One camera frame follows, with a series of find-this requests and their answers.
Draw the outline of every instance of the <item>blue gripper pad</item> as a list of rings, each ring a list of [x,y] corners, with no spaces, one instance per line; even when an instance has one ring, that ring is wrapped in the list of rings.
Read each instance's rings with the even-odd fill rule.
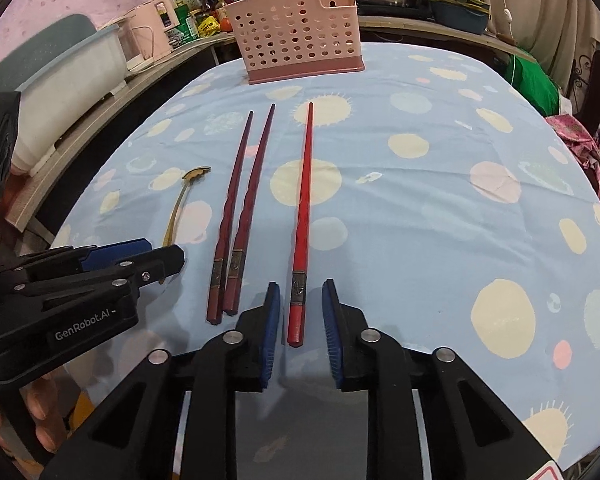
[[[273,361],[276,352],[276,341],[278,339],[278,323],[280,322],[280,287],[277,283],[269,283],[267,296],[264,301],[267,309],[267,323],[264,338],[260,347],[260,358],[262,359],[262,374],[260,384],[264,388],[269,384],[273,371]]]
[[[147,253],[151,249],[151,243],[144,238],[98,247],[82,261],[82,270],[90,272],[91,270],[105,269],[123,258]]]
[[[322,319],[324,321],[324,331],[327,336],[331,376],[336,381],[336,388],[340,389],[343,380],[342,343],[340,341],[340,331],[338,330],[334,308],[335,305],[331,300],[328,284],[324,282],[322,285]]]

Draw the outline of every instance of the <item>metal screw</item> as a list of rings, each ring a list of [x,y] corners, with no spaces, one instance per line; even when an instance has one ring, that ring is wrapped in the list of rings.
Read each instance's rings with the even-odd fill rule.
[[[456,358],[456,353],[451,348],[438,348],[436,350],[438,361],[450,363]]]
[[[238,332],[237,330],[229,330],[229,332],[222,336],[222,341],[229,345],[235,345],[242,341],[243,338],[244,336],[242,335],[242,332]]]
[[[363,330],[360,333],[360,337],[362,338],[362,341],[366,341],[367,343],[377,343],[380,341],[380,333],[373,328]]]
[[[169,354],[164,350],[154,350],[149,354],[149,362],[152,365],[161,365],[169,358]]]

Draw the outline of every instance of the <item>green bag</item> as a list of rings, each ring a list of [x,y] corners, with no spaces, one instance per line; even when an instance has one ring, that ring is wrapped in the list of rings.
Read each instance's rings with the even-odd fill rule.
[[[538,110],[542,117],[560,113],[558,87],[544,73],[538,62],[512,56],[512,61],[505,70],[504,78]]]

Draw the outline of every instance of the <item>white curtain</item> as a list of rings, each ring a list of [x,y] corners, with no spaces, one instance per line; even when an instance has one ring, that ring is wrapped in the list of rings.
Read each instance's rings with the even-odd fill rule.
[[[485,1],[491,4],[490,30],[509,34],[504,1]],[[520,47],[528,50],[566,92],[573,60],[583,54],[591,57],[600,43],[599,10],[591,0],[506,2],[513,16],[513,35]]]

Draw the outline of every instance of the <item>wooden countertop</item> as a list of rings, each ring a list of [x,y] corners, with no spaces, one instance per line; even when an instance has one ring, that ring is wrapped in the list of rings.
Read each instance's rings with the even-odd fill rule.
[[[38,212],[40,205],[64,171],[91,142],[91,139],[122,109],[187,59],[213,45],[229,44],[234,41],[235,38],[232,34],[222,33],[184,45],[168,57],[158,61],[155,66],[133,76],[127,85],[115,95],[110,95],[97,103],[67,130],[54,154],[35,176],[27,179],[24,188],[11,205],[5,220],[18,231],[24,232],[27,224]]]
[[[435,22],[426,22],[424,20],[411,20],[409,18],[392,18],[389,16],[359,16],[358,24],[360,28],[370,28],[371,30],[378,29],[398,29],[408,30],[415,32],[424,37],[429,36],[440,40],[442,38],[449,38],[449,40],[463,41],[465,43],[479,44],[482,46],[490,47],[493,50],[511,54],[513,56],[521,57],[528,61],[535,61],[535,59],[510,44],[500,41],[497,38],[483,34],[471,34],[470,32],[463,32],[462,30],[455,30],[454,28],[445,27]]]

